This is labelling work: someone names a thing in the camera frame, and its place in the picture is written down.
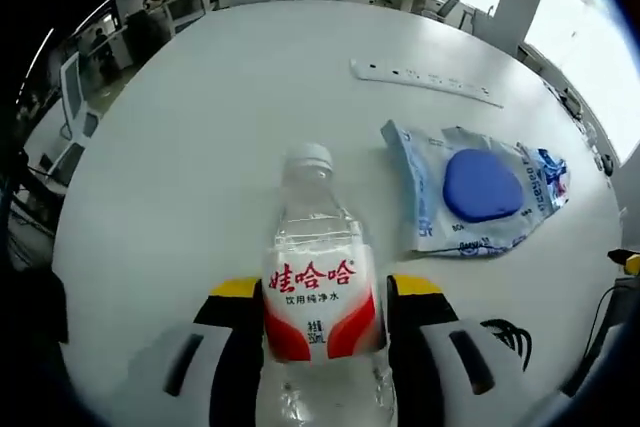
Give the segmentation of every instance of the white bottle cap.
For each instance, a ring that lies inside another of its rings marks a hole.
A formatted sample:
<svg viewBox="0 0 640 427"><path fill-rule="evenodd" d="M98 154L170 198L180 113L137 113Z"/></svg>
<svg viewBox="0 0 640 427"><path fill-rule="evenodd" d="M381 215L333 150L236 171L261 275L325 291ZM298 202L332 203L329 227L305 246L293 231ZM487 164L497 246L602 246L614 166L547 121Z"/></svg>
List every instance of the white bottle cap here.
<svg viewBox="0 0 640 427"><path fill-rule="evenodd" d="M287 153L286 165L316 166L333 170L331 153L324 145L305 143L294 147Z"/></svg>

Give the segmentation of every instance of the person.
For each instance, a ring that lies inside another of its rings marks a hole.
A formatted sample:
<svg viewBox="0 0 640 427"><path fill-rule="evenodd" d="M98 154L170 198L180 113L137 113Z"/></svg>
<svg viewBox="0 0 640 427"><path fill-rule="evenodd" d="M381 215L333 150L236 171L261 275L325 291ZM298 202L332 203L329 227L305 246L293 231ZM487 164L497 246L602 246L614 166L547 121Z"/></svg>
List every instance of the person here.
<svg viewBox="0 0 640 427"><path fill-rule="evenodd" d="M96 29L96 38L91 42L91 50L95 50L94 56L100 63L100 74L108 84L118 76L119 69L116 59L113 57L113 50L107 40L104 31L101 28Z"/></svg>
<svg viewBox="0 0 640 427"><path fill-rule="evenodd" d="M133 61L142 65L160 50L163 44L158 24L149 16L149 2L163 0L128 0L127 30L125 41Z"/></svg>

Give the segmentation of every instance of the blue sponge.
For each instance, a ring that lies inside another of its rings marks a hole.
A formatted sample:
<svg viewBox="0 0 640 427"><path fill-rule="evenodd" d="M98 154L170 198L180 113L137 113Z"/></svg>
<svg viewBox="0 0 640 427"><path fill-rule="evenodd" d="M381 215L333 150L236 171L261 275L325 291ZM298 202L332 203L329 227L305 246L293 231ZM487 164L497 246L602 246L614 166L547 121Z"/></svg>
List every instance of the blue sponge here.
<svg viewBox="0 0 640 427"><path fill-rule="evenodd" d="M455 215L472 223L513 215L524 202L520 182L502 160L476 149L449 160L442 196Z"/></svg>

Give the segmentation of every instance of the bottle label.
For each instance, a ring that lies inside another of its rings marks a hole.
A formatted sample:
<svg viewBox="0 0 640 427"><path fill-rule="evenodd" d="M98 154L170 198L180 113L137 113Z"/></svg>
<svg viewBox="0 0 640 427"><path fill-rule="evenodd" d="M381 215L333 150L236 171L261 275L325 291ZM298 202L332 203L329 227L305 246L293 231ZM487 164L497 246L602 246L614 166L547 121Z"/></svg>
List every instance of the bottle label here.
<svg viewBox="0 0 640 427"><path fill-rule="evenodd" d="M371 248L275 252L262 279L271 352L286 361L322 362L384 345Z"/></svg>

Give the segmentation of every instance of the plastic bottle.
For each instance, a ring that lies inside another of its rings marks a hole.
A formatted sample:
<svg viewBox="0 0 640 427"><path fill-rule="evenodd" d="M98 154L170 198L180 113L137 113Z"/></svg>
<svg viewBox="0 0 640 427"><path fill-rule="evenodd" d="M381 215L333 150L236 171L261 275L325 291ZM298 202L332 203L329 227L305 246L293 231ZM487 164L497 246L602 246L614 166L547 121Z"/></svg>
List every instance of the plastic bottle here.
<svg viewBox="0 0 640 427"><path fill-rule="evenodd" d="M321 145L287 157L262 279L265 368L280 389L272 407L286 425L339 427L355 417L388 426L395 394L373 256L361 223L333 194L332 174Z"/></svg>

